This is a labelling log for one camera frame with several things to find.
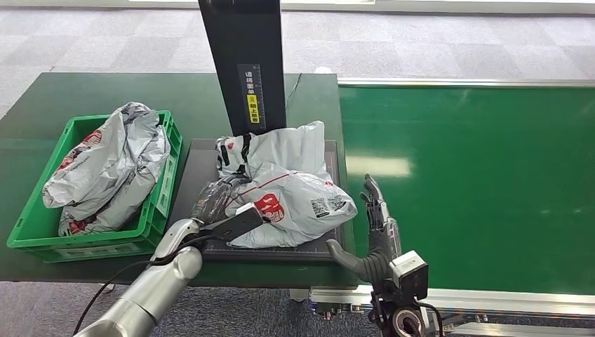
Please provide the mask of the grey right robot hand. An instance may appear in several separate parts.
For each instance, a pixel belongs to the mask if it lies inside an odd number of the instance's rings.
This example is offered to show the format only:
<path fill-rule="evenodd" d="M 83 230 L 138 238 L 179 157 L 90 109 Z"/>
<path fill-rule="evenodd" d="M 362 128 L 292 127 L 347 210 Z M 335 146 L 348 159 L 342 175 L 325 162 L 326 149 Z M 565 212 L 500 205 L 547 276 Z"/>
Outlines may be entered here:
<path fill-rule="evenodd" d="M 326 241 L 331 258 L 359 279 L 375 284 L 392 276 L 389 263 L 401 253 L 396 220 L 389 214 L 379 185 L 370 175 L 364 176 L 364 201 L 368 219 L 368 252 L 359 258 L 347 251 L 334 239 Z"/>

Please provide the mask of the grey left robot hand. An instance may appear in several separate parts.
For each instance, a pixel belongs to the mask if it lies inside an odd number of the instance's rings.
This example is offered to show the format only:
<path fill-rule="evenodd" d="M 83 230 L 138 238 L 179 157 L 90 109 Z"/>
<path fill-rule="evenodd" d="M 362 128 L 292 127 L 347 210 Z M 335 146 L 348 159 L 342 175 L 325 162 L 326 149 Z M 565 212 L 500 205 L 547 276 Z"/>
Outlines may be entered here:
<path fill-rule="evenodd" d="M 204 225 L 218 222 L 226 217 L 225 208 L 232 193 L 251 179 L 243 174 L 234 173 L 207 184 L 199 193 L 193 205 L 191 218 Z"/>

